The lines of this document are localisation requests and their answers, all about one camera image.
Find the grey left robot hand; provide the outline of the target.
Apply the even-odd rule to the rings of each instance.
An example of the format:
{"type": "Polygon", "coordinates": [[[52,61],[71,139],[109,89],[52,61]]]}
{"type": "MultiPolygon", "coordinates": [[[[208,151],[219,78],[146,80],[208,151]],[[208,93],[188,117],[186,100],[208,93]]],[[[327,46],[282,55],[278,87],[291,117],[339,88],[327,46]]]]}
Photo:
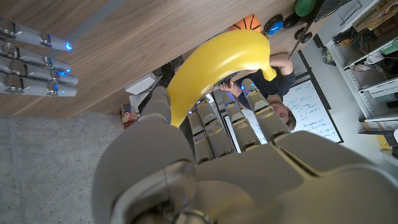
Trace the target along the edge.
{"type": "Polygon", "coordinates": [[[307,131],[291,132],[250,79],[243,81],[267,142],[242,152],[197,135],[194,156],[157,87],[138,122],[96,167],[95,223],[396,223],[397,181],[371,161],[307,131]]]}

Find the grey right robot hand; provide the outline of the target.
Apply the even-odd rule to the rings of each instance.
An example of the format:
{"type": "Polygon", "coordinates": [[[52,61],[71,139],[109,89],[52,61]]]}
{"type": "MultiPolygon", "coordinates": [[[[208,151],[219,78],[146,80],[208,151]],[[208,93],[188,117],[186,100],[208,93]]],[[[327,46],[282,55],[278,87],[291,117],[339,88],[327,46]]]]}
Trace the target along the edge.
{"type": "Polygon", "coordinates": [[[11,95],[74,97],[78,84],[69,64],[20,48],[24,42],[47,49],[73,50],[59,37],[1,19],[1,93],[11,95]]]}

